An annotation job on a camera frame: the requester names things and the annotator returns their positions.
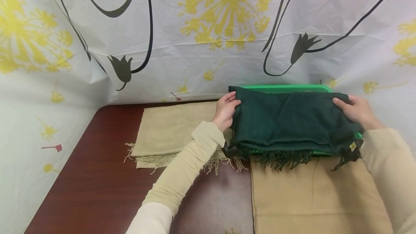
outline green plastic tray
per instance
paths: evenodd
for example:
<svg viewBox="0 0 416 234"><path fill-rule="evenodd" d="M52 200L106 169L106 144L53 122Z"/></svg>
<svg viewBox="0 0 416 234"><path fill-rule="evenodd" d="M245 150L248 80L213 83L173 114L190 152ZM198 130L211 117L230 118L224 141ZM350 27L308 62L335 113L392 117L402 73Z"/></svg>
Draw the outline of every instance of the green plastic tray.
<svg viewBox="0 0 416 234"><path fill-rule="evenodd" d="M240 86L252 91L259 91L266 94L280 94L292 92L332 92L332 89L326 85L320 84L290 84L290 85L246 85ZM330 156L331 153L314 151L315 156Z"/></svg>

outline person's left hand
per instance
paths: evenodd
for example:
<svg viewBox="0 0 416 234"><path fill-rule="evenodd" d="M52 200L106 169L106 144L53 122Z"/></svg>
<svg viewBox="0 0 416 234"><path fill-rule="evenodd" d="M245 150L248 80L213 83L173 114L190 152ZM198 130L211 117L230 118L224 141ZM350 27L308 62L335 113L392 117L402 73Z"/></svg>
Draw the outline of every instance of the person's left hand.
<svg viewBox="0 0 416 234"><path fill-rule="evenodd" d="M222 98L217 101L217 109L211 122L213 122L221 132L224 132L233 124L233 114L236 106L240 105L240 103L241 100L235 99L235 91L222 96Z"/></svg>

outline white curtain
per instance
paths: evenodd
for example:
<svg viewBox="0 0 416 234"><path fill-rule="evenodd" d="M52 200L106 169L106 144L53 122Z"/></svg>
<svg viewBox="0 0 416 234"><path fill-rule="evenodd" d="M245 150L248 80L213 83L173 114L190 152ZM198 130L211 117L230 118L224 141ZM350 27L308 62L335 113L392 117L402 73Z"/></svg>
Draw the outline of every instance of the white curtain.
<svg viewBox="0 0 416 234"><path fill-rule="evenodd" d="M414 0L0 0L0 232L24 231L102 105L325 83L367 97L416 155L415 74Z"/></svg>

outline brown tabletop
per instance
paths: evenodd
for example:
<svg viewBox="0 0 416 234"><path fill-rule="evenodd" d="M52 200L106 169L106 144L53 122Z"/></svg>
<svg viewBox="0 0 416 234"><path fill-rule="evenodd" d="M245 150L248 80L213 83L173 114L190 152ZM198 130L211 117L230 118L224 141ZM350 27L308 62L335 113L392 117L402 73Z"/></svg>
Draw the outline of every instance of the brown tabletop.
<svg viewBox="0 0 416 234"><path fill-rule="evenodd" d="M84 135L25 234L124 234L163 169L135 169L127 160L143 109L155 105L105 106ZM219 176L201 173L173 220L171 234L253 233L251 176L220 165Z"/></svg>

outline long sleeve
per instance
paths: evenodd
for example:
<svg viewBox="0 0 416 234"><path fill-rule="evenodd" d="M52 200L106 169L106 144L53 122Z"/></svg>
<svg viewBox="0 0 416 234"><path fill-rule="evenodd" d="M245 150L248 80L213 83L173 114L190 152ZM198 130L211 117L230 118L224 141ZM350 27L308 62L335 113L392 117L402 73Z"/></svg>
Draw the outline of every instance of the long sleeve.
<svg viewBox="0 0 416 234"><path fill-rule="evenodd" d="M395 234L416 233L416 163L392 129L364 133L361 156L384 202Z"/></svg>
<svg viewBox="0 0 416 234"><path fill-rule="evenodd" d="M225 142L211 122L202 122L192 132L192 141L165 168L145 197L126 234L167 234L172 217L202 167Z"/></svg>

